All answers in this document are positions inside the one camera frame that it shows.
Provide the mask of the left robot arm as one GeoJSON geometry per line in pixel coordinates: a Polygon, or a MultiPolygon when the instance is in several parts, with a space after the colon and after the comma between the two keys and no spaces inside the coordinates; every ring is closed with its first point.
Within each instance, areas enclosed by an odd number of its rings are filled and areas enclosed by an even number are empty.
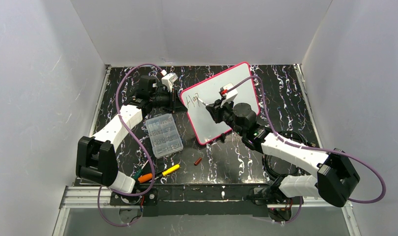
{"type": "Polygon", "coordinates": [[[79,139],[76,176],[121,195],[135,196],[136,180],[119,171],[115,152],[125,137],[134,135],[132,128],[154,108],[170,114],[187,111],[173,86],[177,78],[175,73],[161,79],[141,76],[117,115],[93,136],[79,139]]]}

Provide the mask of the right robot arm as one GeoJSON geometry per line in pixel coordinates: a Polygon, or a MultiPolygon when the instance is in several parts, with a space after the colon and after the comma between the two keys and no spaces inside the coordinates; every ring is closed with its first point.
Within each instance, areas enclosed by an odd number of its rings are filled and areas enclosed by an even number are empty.
{"type": "Polygon", "coordinates": [[[318,151],[276,135],[271,128],[257,122],[256,113],[247,103],[223,103],[218,99],[205,108],[215,123],[228,125],[249,149],[280,158],[308,173],[306,176],[280,175],[270,187],[251,194],[249,198],[253,201],[317,197],[342,207],[360,182],[360,176],[344,152],[318,151]]]}

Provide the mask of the white marker pen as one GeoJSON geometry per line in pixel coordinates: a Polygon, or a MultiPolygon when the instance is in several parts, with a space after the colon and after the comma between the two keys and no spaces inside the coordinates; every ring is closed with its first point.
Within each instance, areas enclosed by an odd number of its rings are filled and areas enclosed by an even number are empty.
{"type": "Polygon", "coordinates": [[[198,101],[199,101],[200,103],[202,103],[204,106],[208,106],[208,104],[207,104],[205,101],[203,101],[202,99],[198,98],[198,101]]]}

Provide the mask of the brown marker cap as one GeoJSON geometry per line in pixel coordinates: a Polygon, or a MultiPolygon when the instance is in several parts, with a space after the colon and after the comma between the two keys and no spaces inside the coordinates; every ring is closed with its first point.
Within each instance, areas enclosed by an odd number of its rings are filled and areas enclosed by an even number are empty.
{"type": "Polygon", "coordinates": [[[200,164],[202,161],[202,158],[198,158],[195,162],[194,165],[197,166],[198,164],[200,164]]]}

